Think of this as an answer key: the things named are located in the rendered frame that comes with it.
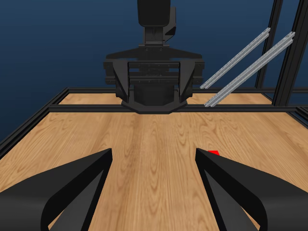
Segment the silver aluminium brace rail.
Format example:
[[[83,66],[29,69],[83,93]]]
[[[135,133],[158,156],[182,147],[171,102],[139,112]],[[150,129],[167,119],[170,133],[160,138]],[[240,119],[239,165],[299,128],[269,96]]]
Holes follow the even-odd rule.
[[[217,82],[222,76],[224,76],[229,70],[231,70],[237,63],[239,63],[245,56],[247,56],[252,50],[254,50],[260,43],[268,38],[270,33],[270,27],[266,28],[261,34],[259,34],[253,41],[251,41],[246,47],[244,47],[239,53],[237,53],[231,60],[229,60],[221,69],[219,69],[211,78],[200,86],[200,89],[208,89],[215,82]]]
[[[218,103],[220,103],[229,94],[231,94],[239,86],[241,86],[246,80],[248,80],[252,75],[258,72],[278,54],[280,54],[283,50],[290,46],[293,43],[294,36],[295,32],[290,32],[289,34],[287,34],[276,45],[274,45],[267,52],[265,52],[265,54],[263,54],[259,59],[257,59],[248,68],[246,68],[241,74],[239,74],[234,80],[232,80],[228,85],[226,85],[223,89],[216,93],[216,95],[214,95],[210,100],[208,100],[205,103],[205,107],[214,107]]]

